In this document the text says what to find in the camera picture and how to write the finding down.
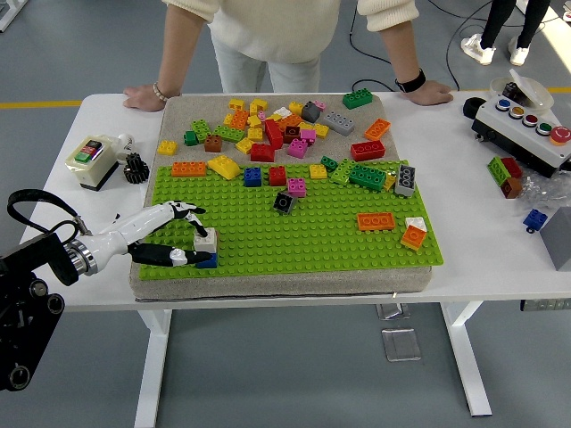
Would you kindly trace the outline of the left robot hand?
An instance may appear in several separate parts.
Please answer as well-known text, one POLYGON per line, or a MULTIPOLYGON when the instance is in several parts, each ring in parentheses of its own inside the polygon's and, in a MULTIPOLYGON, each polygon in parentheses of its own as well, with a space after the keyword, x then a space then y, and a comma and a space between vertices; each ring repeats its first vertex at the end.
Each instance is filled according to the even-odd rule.
POLYGON ((204 212, 204 209, 191 203, 169 201, 115 220, 99 234, 81 239, 87 248, 86 274, 91 276, 100 272, 115 255, 129 254, 136 263, 169 268, 210 260, 211 254, 207 251, 143 242, 148 235, 174 219, 186 220, 200 236, 206 237, 208 232, 197 217, 204 212))

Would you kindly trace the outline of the person's right hand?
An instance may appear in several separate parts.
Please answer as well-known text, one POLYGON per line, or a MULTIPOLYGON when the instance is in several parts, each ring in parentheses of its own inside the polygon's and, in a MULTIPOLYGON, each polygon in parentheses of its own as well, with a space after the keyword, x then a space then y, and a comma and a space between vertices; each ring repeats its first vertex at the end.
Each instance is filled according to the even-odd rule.
POLYGON ((123 94, 126 96, 123 106, 129 109, 156 112, 161 111, 166 104, 153 91, 152 85, 128 86, 123 94))

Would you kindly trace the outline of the person's left hand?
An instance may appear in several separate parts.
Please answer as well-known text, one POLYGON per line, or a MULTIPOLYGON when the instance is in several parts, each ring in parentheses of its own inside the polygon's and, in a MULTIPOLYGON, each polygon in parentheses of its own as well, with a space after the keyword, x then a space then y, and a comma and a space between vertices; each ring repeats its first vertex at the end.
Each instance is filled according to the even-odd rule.
POLYGON ((434 80, 426 81, 419 89, 404 93, 403 96, 420 106, 444 104, 453 100, 451 88, 434 80))

